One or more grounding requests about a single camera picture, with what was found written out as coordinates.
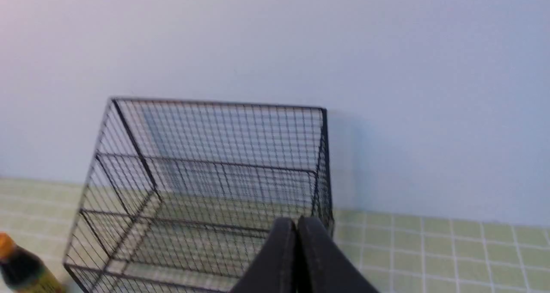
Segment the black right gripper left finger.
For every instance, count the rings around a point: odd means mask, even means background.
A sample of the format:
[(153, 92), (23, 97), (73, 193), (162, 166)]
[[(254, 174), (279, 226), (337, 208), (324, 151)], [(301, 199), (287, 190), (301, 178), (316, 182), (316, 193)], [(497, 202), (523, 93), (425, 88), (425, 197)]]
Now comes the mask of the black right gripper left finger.
[(273, 222), (268, 237), (232, 293), (294, 293), (296, 226), (287, 217)]

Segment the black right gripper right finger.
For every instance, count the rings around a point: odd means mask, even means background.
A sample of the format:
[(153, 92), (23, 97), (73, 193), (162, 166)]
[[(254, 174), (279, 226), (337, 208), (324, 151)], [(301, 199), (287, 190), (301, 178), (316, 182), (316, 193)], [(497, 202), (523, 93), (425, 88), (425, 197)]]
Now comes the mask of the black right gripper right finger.
[(297, 222), (297, 291), (378, 292), (336, 246), (317, 217), (300, 217)]

